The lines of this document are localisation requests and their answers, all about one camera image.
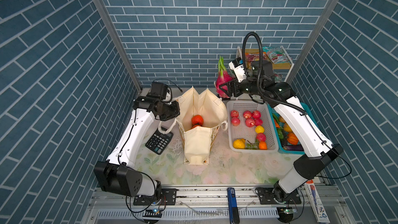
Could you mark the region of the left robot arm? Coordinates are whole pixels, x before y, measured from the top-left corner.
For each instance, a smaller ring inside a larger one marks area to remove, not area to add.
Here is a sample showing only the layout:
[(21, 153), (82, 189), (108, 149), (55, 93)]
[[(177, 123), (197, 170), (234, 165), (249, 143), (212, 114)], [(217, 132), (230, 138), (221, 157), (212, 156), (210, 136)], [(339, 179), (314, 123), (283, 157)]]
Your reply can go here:
[(180, 114), (170, 86), (153, 81), (147, 95), (133, 103), (131, 119), (116, 148), (105, 161), (98, 161), (93, 169), (100, 188), (127, 197), (145, 196), (158, 201), (161, 183), (136, 170), (135, 162), (140, 146), (155, 120), (169, 121)]

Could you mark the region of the pink dragon fruit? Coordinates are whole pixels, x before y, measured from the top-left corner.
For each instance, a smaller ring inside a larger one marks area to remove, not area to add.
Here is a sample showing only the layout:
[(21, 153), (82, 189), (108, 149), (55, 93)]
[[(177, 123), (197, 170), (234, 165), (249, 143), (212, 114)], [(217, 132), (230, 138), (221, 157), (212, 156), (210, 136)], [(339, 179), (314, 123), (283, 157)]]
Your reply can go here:
[(227, 86), (221, 86), (233, 80), (233, 77), (229, 75), (226, 66), (224, 65), (224, 58), (220, 56), (218, 61), (218, 78), (215, 82), (216, 91), (222, 98), (230, 98), (224, 91), (227, 90)]

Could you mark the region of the red tomato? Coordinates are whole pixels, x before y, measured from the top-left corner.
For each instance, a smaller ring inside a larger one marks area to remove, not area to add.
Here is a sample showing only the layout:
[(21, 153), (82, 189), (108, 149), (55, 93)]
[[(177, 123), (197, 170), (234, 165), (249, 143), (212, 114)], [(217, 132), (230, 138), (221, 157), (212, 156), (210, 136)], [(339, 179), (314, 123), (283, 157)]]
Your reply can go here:
[(196, 126), (203, 126), (204, 124), (204, 119), (201, 115), (195, 115), (191, 118), (191, 123), (192, 123), (192, 127), (196, 127)]

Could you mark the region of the cream floral tote bag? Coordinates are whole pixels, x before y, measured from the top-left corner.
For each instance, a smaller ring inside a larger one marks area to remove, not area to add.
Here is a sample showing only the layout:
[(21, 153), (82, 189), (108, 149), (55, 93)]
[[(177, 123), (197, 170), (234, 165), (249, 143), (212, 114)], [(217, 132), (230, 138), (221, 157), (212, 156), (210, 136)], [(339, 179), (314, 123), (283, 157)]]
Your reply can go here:
[[(211, 147), (220, 129), (228, 129), (228, 111), (222, 99), (209, 89), (198, 93), (194, 88), (188, 89), (176, 98), (180, 107), (180, 115), (173, 119), (167, 131), (178, 127), (183, 151), (184, 162), (192, 166), (208, 164)], [(203, 126), (192, 127), (191, 118), (201, 115)]]

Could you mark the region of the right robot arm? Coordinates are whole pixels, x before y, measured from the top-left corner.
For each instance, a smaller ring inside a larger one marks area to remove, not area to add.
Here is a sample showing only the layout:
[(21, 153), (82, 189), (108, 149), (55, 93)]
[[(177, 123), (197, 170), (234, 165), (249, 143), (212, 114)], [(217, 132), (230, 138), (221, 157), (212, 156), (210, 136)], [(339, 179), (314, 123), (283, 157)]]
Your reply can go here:
[(298, 158), (293, 168), (274, 184), (273, 198), (277, 203), (285, 203), (297, 195), (297, 189), (308, 180), (313, 179), (333, 160), (343, 153), (340, 144), (333, 144), (309, 118), (302, 108), (298, 97), (286, 82), (275, 82), (272, 63), (263, 59), (263, 47), (260, 37), (249, 32), (243, 42), (253, 36), (259, 48), (259, 61), (248, 71), (246, 58), (242, 56), (243, 69), (235, 71), (235, 79), (224, 83), (220, 89), (229, 97), (248, 94), (259, 96), (260, 104), (267, 103), (287, 122), (298, 137), (305, 154)]

